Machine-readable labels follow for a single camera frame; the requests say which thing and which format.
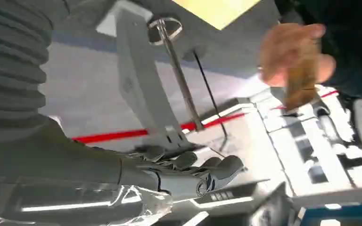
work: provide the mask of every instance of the metal ring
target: metal ring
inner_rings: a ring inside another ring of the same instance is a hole
[[[163,40],[160,38],[159,30],[157,29],[159,20],[163,20],[165,22],[166,30],[168,33],[167,35],[170,40],[173,40],[182,31],[181,22],[175,18],[164,17],[152,21],[150,24],[148,24],[148,35],[149,35],[149,42],[154,46],[163,45]]]
[[[196,195],[199,197],[202,197],[203,195],[205,195],[207,193],[207,186],[206,186],[206,181],[201,180],[199,182],[199,184],[197,184],[196,186]]]

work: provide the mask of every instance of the wooden block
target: wooden block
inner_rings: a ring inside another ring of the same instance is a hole
[[[298,62],[288,71],[287,94],[284,99],[286,112],[308,104],[318,96],[314,85],[319,53],[320,45],[316,40],[310,40],[301,46]]]

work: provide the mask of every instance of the human hand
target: human hand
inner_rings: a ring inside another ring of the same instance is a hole
[[[324,33],[325,27],[321,24],[279,24],[267,32],[260,48],[263,82],[273,87],[286,86],[288,70],[298,62],[302,46]],[[320,54],[318,62],[317,81],[324,82],[333,74],[336,62],[327,54]]]

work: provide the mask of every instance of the person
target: person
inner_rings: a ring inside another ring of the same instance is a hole
[[[347,97],[362,98],[362,1],[291,2],[306,25],[279,24],[267,32],[259,56],[261,79],[284,87],[300,46],[320,39],[317,82]]]

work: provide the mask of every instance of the yellow ceiling panel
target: yellow ceiling panel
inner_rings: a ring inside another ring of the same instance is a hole
[[[222,30],[260,0],[173,0],[211,26]]]

